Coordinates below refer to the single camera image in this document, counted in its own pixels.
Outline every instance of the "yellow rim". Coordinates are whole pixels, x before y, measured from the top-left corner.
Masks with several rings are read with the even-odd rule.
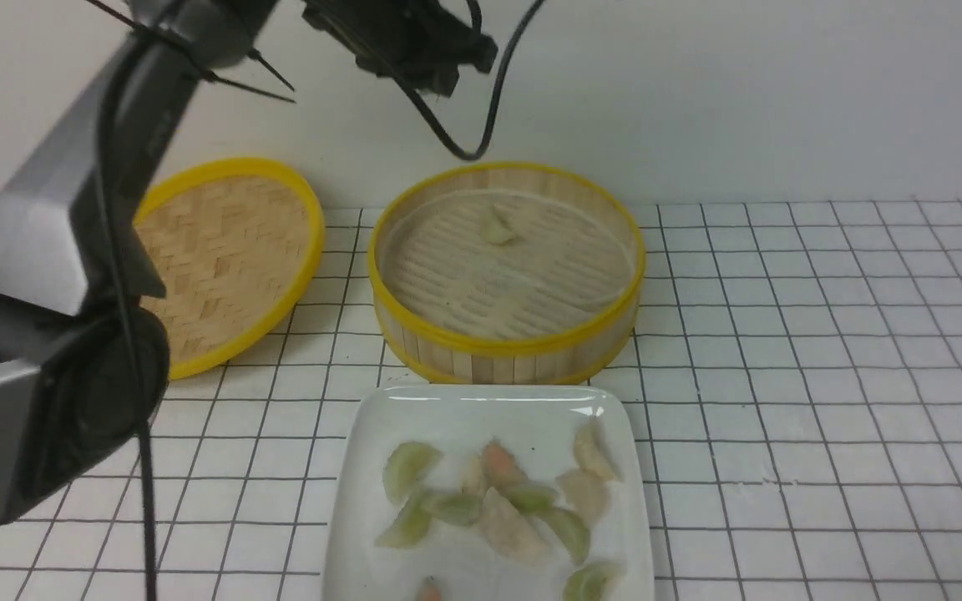
[[[392,353],[396,354],[396,357],[403,361],[403,365],[407,366],[409,370],[418,374],[418,376],[424,377],[425,380],[430,381],[433,384],[473,384],[472,381],[465,380],[462,377],[448,376],[447,373],[435,370],[430,366],[427,366],[419,361],[414,361],[413,358],[409,357],[405,351],[397,345],[393,339],[389,338],[388,331],[385,330],[385,324],[382,323],[381,318],[377,318],[377,324],[381,327],[382,334],[385,335],[385,342],[388,342],[388,347],[391,349]],[[622,347],[625,347],[626,342],[630,341],[630,333],[633,328],[630,328],[621,339],[619,339],[618,345],[615,345],[614,349],[611,349],[610,353],[607,353],[600,358],[599,361],[595,362],[587,368],[578,371],[577,373],[572,373],[569,376],[561,377],[558,380],[545,381],[543,384],[560,385],[560,384],[580,384],[582,381],[590,379],[595,374],[603,371],[605,366],[610,365],[615,357],[622,352]]]
[[[253,159],[253,157],[217,160],[214,163],[200,164],[198,167],[173,175],[165,182],[150,188],[144,202],[140,203],[134,222],[138,224],[150,212],[164,205],[165,202],[176,197],[176,195],[184,193],[185,190],[215,181],[215,179],[234,178],[234,176],[242,175],[260,175],[263,178],[275,179],[289,187],[306,210],[306,217],[308,217],[310,225],[310,243],[306,245],[304,260],[302,260],[299,270],[291,281],[289,289],[280,297],[270,312],[266,313],[249,330],[244,331],[243,334],[224,345],[216,347],[213,351],[191,359],[191,361],[171,364],[169,366],[170,380],[194,376],[210,369],[212,366],[220,365],[222,362],[236,357],[236,355],[247,350],[248,347],[255,345],[274,326],[280,323],[284,316],[289,315],[299,297],[302,297],[302,293],[305,292],[306,285],[310,284],[310,280],[316,274],[318,264],[322,261],[322,248],[325,244],[325,220],[322,216],[321,203],[318,203],[314,190],[310,188],[310,184],[301,175],[286,164],[277,163],[275,160]]]
[[[444,330],[444,328],[428,323],[420,316],[412,313],[408,308],[396,300],[385,286],[385,282],[381,279],[381,274],[377,270],[377,239],[379,233],[381,233],[382,227],[385,225],[385,221],[388,217],[396,210],[396,208],[403,202],[411,198],[413,194],[417,193],[418,190],[424,187],[431,186],[437,182],[442,182],[444,179],[454,178],[461,174],[469,174],[473,171],[485,171],[489,169],[534,169],[538,171],[549,172],[549,174],[562,175],[565,178],[573,179],[575,182],[581,185],[591,188],[596,191],[596,193],[602,195],[612,206],[615,206],[619,213],[625,217],[626,221],[630,225],[633,225],[634,236],[637,242],[637,270],[633,275],[633,284],[626,288],[622,296],[619,296],[614,303],[611,303],[606,309],[604,309],[599,315],[595,316],[588,322],[581,324],[573,328],[573,330],[561,332],[561,334],[556,334],[552,336],[544,336],[541,338],[527,338],[522,340],[491,340],[484,338],[474,338],[473,336],[466,336],[464,334],[459,334],[456,331]],[[432,342],[437,342],[439,345],[449,347],[452,351],[464,351],[464,353],[469,354],[484,354],[492,357],[507,357],[514,355],[542,355],[545,353],[553,353],[553,351],[560,351],[565,349],[567,346],[576,346],[581,342],[588,340],[600,334],[611,321],[618,316],[623,315],[630,303],[633,303],[634,298],[637,296],[637,291],[640,289],[640,283],[645,278],[645,240],[644,237],[640,235],[640,229],[637,227],[637,222],[634,221],[633,215],[630,215],[629,210],[626,210],[622,203],[615,200],[611,194],[607,193],[602,187],[593,184],[583,176],[577,174],[571,174],[569,171],[563,171],[561,169],[556,169],[554,167],[545,166],[545,164],[535,164],[535,163],[523,163],[523,161],[504,161],[504,163],[485,163],[485,164],[470,164],[466,167],[459,167],[457,169],[452,169],[450,171],[444,171],[443,174],[434,175],[430,179],[425,179],[425,181],[409,188],[400,194],[396,200],[394,200],[388,209],[382,213],[381,218],[377,220],[377,225],[374,225],[373,235],[370,239],[370,250],[367,252],[367,268],[370,273],[370,282],[373,285],[374,300],[379,301],[382,305],[388,309],[394,318],[396,318],[398,323],[403,324],[404,327],[415,332],[423,338],[431,340]],[[423,369],[416,369],[415,366],[411,368],[418,373],[423,374]]]

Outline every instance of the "white dumpling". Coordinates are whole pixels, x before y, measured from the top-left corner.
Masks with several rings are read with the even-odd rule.
[[[493,246],[503,246],[518,237],[504,217],[497,212],[495,205],[489,205],[481,217],[481,240]]]
[[[474,454],[466,461],[466,467],[463,468],[462,492],[481,497],[488,490],[489,482],[484,476],[484,462],[481,461],[481,456]]]
[[[566,502],[574,507],[578,516],[581,516],[581,520],[585,520],[589,528],[595,526],[596,522],[604,517],[604,513],[607,513],[610,494],[606,484],[600,480],[600,476],[596,476],[593,472],[571,469],[564,475],[558,476],[554,483],[558,484],[566,497]]]
[[[489,488],[481,501],[478,525],[489,546],[500,555],[529,566],[541,566],[549,558],[547,541],[496,488]]]
[[[577,467],[592,472],[603,482],[619,480],[618,472],[615,472],[611,461],[600,448],[600,427],[594,417],[578,427],[574,435],[574,459],[577,460]]]

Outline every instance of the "bamboo steamer lid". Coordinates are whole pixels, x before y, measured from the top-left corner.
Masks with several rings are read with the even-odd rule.
[[[306,181],[270,160],[204,164],[150,191],[136,231],[167,292],[141,305],[169,336],[170,379],[272,330],[317,270],[324,229]]]
[[[587,379],[629,337],[644,265],[625,208],[535,164],[484,164],[416,186],[386,210],[370,248],[389,347],[431,381]]]

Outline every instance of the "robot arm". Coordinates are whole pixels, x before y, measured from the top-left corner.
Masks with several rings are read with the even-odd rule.
[[[0,524],[117,450],[163,395],[165,332],[138,296],[165,288],[131,220],[199,83],[248,56],[276,3],[131,1],[134,20],[158,41],[131,33],[0,191]],[[351,49],[360,68],[390,76],[391,66],[414,88],[442,95],[453,91],[459,65],[487,73],[496,56],[491,38],[436,0],[311,0],[305,19]],[[129,393],[94,187],[99,110],[126,60],[138,62],[102,174],[124,279],[137,296],[139,402]]]

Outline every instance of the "dumpling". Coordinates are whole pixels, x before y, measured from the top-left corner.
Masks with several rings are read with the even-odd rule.
[[[436,586],[435,578],[425,578],[421,582],[417,599],[418,601],[443,601],[443,595],[440,594],[440,589]]]
[[[503,246],[518,237],[508,225],[504,217],[496,210],[496,205],[489,205],[481,217],[481,240],[494,246]]]
[[[530,516],[539,510],[547,509],[554,505],[554,500],[559,497],[558,492],[552,487],[546,487],[537,482],[524,482],[515,484],[512,487],[504,488],[504,497],[515,509]]]
[[[481,498],[488,490],[489,482],[484,476],[484,463],[481,462],[481,456],[474,454],[466,461],[466,467],[463,468],[462,492]]]
[[[574,459],[577,460],[577,467],[593,472],[603,482],[619,480],[618,472],[615,472],[611,461],[600,448],[600,427],[594,417],[578,427],[574,435]]]
[[[574,507],[581,520],[592,528],[600,518],[607,513],[610,506],[610,494],[607,492],[603,480],[593,472],[584,469],[571,469],[562,476],[558,476],[554,483],[562,490],[566,501]]]
[[[481,501],[478,525],[489,546],[500,555],[530,566],[541,566],[549,558],[547,541],[496,488],[489,488]]]
[[[577,513],[561,507],[549,507],[537,513],[537,517],[559,537],[575,566],[580,566],[588,559],[589,548],[592,547],[592,533]]]
[[[430,516],[452,526],[473,525],[481,517],[481,497],[462,493],[430,493],[423,502]]]
[[[385,463],[382,480],[385,495],[392,505],[403,503],[411,494],[411,488],[438,464],[443,456],[438,449],[425,442],[404,442],[397,446]]]
[[[506,487],[526,482],[526,474],[519,468],[513,454],[496,440],[489,442],[481,450],[481,462],[490,487],[504,490]]]
[[[413,492],[403,509],[400,509],[396,521],[377,537],[374,544],[385,548],[411,548],[420,543],[428,535],[433,520],[423,509],[425,496],[427,493],[424,491]]]
[[[622,567],[618,563],[588,564],[566,579],[562,601],[603,601],[621,577]]]

